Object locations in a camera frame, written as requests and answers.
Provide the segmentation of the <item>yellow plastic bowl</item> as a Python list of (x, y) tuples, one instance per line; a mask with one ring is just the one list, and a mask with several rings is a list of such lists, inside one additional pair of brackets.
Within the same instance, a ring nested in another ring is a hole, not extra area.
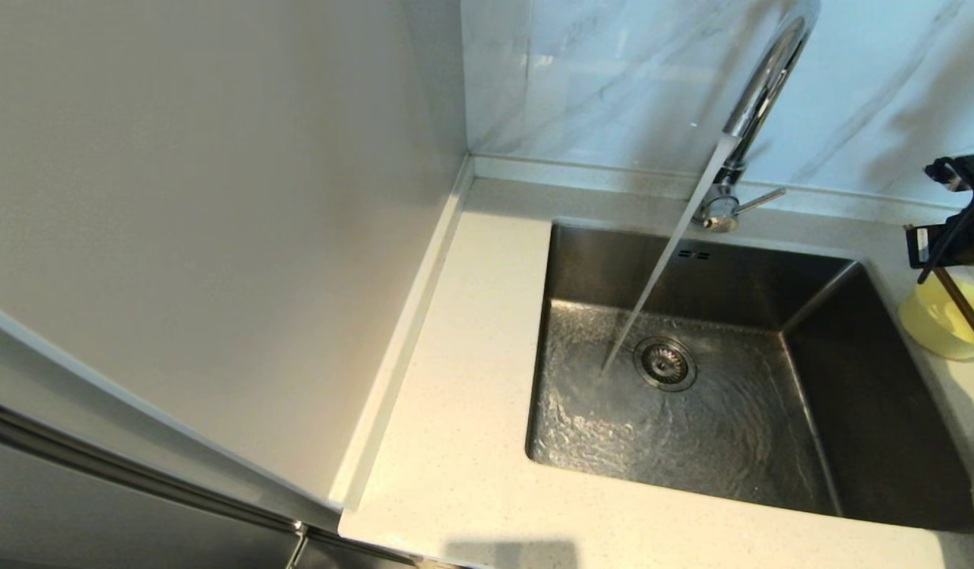
[[(974, 284), (955, 280), (974, 310)], [(902, 299), (899, 320), (918, 345), (947, 360), (974, 359), (974, 331), (935, 274)]]

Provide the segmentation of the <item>chrome gooseneck faucet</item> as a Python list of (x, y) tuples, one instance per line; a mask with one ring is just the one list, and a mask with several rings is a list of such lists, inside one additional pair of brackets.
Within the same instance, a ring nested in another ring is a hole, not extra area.
[(701, 202), (692, 221), (705, 231), (735, 231), (740, 215), (787, 193), (786, 188), (779, 187), (741, 204), (736, 197), (735, 187), (747, 169), (746, 158), (750, 147), (793, 73), (820, 11), (821, 0), (795, 0), (776, 26), (761, 60), (755, 65), (724, 126), (724, 133), (736, 139), (736, 144), (729, 155), (722, 159), (715, 177), (699, 186)]

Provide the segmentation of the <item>stainless steel sink basin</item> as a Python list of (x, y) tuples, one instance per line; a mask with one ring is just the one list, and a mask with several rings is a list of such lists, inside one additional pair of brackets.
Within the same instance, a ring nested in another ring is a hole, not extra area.
[[(555, 224), (528, 413), (534, 462), (856, 521), (974, 534), (971, 481), (870, 274), (851, 259)], [(680, 341), (686, 391), (646, 384)]]

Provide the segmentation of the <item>round metal drain strainer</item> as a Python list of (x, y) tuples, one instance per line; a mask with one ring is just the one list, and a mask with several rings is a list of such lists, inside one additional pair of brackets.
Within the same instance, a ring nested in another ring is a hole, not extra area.
[(672, 337), (643, 338), (636, 343), (632, 360), (642, 380), (660, 391), (686, 391), (699, 378), (693, 354)]

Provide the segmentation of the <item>white tall side panel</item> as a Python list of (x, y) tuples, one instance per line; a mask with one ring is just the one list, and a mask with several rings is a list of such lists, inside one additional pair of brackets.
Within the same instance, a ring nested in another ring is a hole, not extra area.
[(353, 504), (464, 103), (459, 0), (0, 0), (0, 328)]

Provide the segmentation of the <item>grey steel appliance front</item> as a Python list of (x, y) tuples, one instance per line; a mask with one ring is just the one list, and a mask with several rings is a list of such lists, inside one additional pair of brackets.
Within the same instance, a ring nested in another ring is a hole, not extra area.
[(0, 567), (417, 569), (0, 312)]

